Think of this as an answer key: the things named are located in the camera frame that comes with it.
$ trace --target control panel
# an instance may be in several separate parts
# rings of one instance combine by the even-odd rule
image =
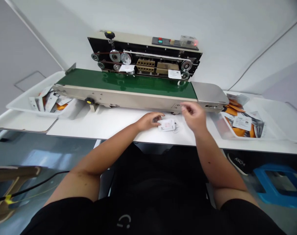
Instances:
[[[160,46],[168,46],[168,47],[177,47],[177,48],[182,48],[182,49],[190,49],[190,50],[195,50],[195,51],[199,50],[197,47],[191,48],[191,47],[187,47],[187,46],[181,46],[180,40],[174,40],[174,39],[153,37],[152,44],[160,45]]]

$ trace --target white plastic tray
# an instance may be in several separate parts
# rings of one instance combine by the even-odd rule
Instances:
[[[255,98],[254,103],[269,115],[270,121],[276,123],[286,138],[297,143],[297,111],[287,103]]]
[[[67,107],[61,111],[60,113],[47,113],[47,112],[40,112],[32,110],[29,103],[29,97],[37,97],[39,93],[46,87],[54,85],[58,82],[61,78],[65,76],[64,71],[56,72],[53,75],[49,76],[48,78],[44,79],[40,83],[36,84],[12,102],[6,105],[7,109],[13,109],[18,111],[30,112],[35,113],[38,116],[42,117],[50,117],[50,118],[60,118],[60,119],[74,119],[77,114],[81,111],[85,102],[78,99],[73,99],[67,105]]]
[[[221,113],[218,113],[218,114],[211,113],[211,118],[215,123],[215,126],[221,135],[221,138],[229,139],[229,140],[255,140],[255,141],[287,139],[285,133],[281,130],[281,128],[276,124],[276,122],[269,116],[269,114],[260,105],[260,100],[265,100],[265,99],[251,98],[243,106],[243,109],[247,112],[258,111],[260,117],[265,122],[264,128],[266,132],[263,138],[239,137],[234,133],[234,131],[232,130],[232,127],[229,125],[229,123]]]

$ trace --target sneaker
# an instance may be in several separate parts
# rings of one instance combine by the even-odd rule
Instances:
[[[245,164],[245,162],[237,157],[236,155],[232,153],[227,154],[228,160],[231,162],[232,165],[234,165],[235,168],[242,174],[247,176],[249,171],[248,171],[248,166]]]

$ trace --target person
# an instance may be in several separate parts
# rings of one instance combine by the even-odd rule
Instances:
[[[195,147],[145,155],[135,137],[163,113],[145,114],[93,149],[61,181],[22,234],[284,234],[222,154],[195,102],[181,103]],[[109,197],[100,176],[115,171]],[[206,178],[216,209],[206,197]]]

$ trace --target yellow tape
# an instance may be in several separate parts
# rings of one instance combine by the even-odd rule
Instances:
[[[6,195],[4,201],[5,201],[8,205],[14,203],[14,202],[11,200],[11,194]]]

